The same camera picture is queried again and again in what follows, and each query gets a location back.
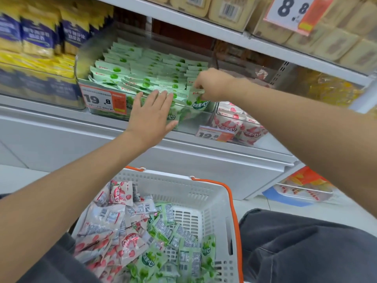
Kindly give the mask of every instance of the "supermarket floor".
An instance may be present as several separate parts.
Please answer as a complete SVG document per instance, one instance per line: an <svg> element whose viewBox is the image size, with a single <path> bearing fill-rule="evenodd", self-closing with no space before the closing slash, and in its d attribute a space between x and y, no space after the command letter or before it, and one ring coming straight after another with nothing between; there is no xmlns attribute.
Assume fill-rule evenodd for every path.
<svg viewBox="0 0 377 283"><path fill-rule="evenodd" d="M14 192L46 174L48 173L0 165L0 194ZM267 200L264 197L256 197L252 200L234 200L234 208L238 220L248 210L261 208L346 224L377 236L377 219L356 203L346 206L320 203L299 208Z"/></svg>

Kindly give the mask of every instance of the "person's leg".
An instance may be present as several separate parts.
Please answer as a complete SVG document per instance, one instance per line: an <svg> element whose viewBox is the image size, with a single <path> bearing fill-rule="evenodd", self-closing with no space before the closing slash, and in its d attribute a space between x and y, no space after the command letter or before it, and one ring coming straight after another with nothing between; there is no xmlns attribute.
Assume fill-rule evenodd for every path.
<svg viewBox="0 0 377 283"><path fill-rule="evenodd" d="M239 224L245 281L377 282L377 238L369 233L260 209Z"/></svg>

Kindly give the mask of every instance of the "price tag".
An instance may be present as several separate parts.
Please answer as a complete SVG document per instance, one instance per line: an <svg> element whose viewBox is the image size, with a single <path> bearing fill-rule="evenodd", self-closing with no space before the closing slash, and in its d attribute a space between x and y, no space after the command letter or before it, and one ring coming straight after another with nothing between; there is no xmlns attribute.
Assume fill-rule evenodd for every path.
<svg viewBox="0 0 377 283"><path fill-rule="evenodd" d="M263 20L308 36L333 0L273 0Z"/></svg>
<svg viewBox="0 0 377 283"><path fill-rule="evenodd" d="M232 140L234 132L200 125L195 136L220 142L227 142Z"/></svg>
<svg viewBox="0 0 377 283"><path fill-rule="evenodd" d="M127 114L125 94L80 84L86 106Z"/></svg>

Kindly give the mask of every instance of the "hand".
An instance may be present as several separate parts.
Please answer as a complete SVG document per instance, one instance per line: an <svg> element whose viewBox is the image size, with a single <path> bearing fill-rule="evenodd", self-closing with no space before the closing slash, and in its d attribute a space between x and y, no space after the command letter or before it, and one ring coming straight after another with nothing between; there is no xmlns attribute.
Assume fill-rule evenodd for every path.
<svg viewBox="0 0 377 283"><path fill-rule="evenodd" d="M210 100L213 102L229 100L228 88L235 77L223 71L210 68L207 71L202 71L195 83L195 88L204 88L205 93L202 95L202 100Z"/></svg>
<svg viewBox="0 0 377 283"><path fill-rule="evenodd" d="M139 92L131 110L131 116L126 129L127 133L132 133L138 138L146 149L156 146L167 133L169 133L178 121L171 121L166 125L166 119L173 101L173 94L166 91L158 93L153 91L141 106L140 99L143 96Z"/></svg>

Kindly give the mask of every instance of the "white plastic basket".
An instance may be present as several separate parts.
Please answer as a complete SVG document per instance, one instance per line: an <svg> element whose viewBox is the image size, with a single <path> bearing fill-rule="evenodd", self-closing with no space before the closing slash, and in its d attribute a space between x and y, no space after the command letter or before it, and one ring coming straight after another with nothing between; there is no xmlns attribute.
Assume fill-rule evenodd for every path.
<svg viewBox="0 0 377 283"><path fill-rule="evenodd" d="M201 240L205 235L216 235L215 268L217 281L243 282L242 249L237 215L233 207L230 188L220 182L196 179L145 168L127 166L114 180L132 181L141 195L153 195L154 200L173 204L175 221ZM75 238L82 228L87 209L81 214L73 230ZM177 253L167 247L169 260L175 261Z"/></svg>

